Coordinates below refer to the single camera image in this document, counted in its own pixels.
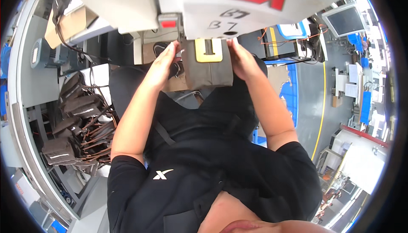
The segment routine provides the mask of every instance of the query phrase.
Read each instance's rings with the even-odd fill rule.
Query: white logo
[[[155,177],[153,177],[153,180],[159,180],[159,179],[163,179],[163,180],[167,180],[167,178],[164,176],[167,172],[173,171],[174,169],[168,169],[166,171],[156,171],[157,175]]]

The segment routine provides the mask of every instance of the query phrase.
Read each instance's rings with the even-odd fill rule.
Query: lips
[[[220,233],[228,233],[234,229],[256,229],[260,228],[259,225],[256,225],[254,222],[249,220],[239,220],[232,222],[227,225]]]

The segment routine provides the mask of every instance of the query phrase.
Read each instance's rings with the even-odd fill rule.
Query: black t-shirt
[[[148,169],[129,156],[112,161],[111,232],[197,232],[221,190],[261,220],[311,220],[322,193],[298,142],[276,152],[245,140],[194,139],[158,152]]]

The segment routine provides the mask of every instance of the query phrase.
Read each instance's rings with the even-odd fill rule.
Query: forearm
[[[255,112],[268,140],[268,148],[277,150],[283,144],[297,141],[292,117],[282,100],[259,72],[246,82]]]
[[[144,81],[140,84],[116,128],[111,159],[117,155],[142,159],[159,92]]]

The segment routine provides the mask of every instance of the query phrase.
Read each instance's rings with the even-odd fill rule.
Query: computer monitor
[[[336,38],[365,31],[363,15],[357,3],[349,3],[322,14],[323,20]]]

